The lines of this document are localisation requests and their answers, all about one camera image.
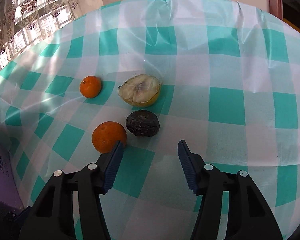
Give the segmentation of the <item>halved pear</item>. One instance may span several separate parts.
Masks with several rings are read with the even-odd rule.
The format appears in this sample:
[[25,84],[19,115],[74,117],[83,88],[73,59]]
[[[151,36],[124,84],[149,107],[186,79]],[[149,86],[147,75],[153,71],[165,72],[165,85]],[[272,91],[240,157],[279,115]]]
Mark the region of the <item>halved pear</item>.
[[161,91],[158,78],[140,74],[126,80],[117,90],[119,97],[134,107],[148,107],[154,104]]

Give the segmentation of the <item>purple box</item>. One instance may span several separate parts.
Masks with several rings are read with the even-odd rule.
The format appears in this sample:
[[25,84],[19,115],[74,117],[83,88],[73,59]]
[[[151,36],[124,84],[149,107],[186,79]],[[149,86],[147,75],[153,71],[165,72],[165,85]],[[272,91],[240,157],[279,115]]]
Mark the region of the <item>purple box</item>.
[[0,202],[14,209],[22,209],[23,203],[19,197],[14,182],[8,152],[0,146]]

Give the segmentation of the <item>large orange mandarin centre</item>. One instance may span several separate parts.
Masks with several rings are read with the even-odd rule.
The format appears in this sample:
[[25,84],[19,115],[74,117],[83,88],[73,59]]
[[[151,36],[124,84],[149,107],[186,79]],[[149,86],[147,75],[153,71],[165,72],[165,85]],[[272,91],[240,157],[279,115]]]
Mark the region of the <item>large orange mandarin centre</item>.
[[121,124],[106,121],[95,128],[91,140],[94,148],[104,154],[110,152],[117,141],[121,141],[126,146],[127,133]]

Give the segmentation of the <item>teal white checkered tablecloth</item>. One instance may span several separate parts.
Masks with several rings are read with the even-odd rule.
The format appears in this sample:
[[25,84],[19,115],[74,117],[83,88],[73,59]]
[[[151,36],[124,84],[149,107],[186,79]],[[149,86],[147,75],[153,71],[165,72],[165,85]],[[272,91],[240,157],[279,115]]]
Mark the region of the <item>teal white checkered tablecloth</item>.
[[[135,108],[118,88],[157,77],[149,110],[160,131],[127,135],[113,188],[101,197],[112,239],[189,239],[200,198],[177,155],[190,150],[224,172],[247,171],[287,239],[300,224],[300,33],[230,0],[125,0],[92,11],[0,71],[0,144],[10,153],[23,206],[55,170],[99,153],[101,123]],[[101,79],[97,97],[79,91]]]

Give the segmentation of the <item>dark wrinkled fruit upper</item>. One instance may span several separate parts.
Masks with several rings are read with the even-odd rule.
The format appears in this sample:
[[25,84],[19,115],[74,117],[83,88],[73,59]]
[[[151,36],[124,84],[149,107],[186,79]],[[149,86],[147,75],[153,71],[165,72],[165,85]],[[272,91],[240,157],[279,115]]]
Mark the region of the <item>dark wrinkled fruit upper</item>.
[[142,109],[127,116],[126,128],[137,137],[153,137],[160,129],[160,122],[154,113]]

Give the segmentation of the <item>small orange mandarin far left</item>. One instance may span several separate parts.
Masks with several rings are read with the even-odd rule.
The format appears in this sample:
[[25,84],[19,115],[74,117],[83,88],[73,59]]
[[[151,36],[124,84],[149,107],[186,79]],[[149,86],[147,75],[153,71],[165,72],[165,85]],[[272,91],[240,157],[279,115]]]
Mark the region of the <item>small orange mandarin far left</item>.
[[98,96],[102,89],[101,79],[95,76],[87,76],[85,77],[80,85],[79,91],[86,98],[95,98]]

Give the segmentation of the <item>floral lace curtain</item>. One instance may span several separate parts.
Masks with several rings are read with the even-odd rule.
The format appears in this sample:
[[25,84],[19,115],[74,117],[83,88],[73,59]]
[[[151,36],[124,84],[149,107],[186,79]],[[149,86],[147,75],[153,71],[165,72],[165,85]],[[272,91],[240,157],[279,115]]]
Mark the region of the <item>floral lace curtain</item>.
[[3,0],[0,3],[0,69],[102,0]]

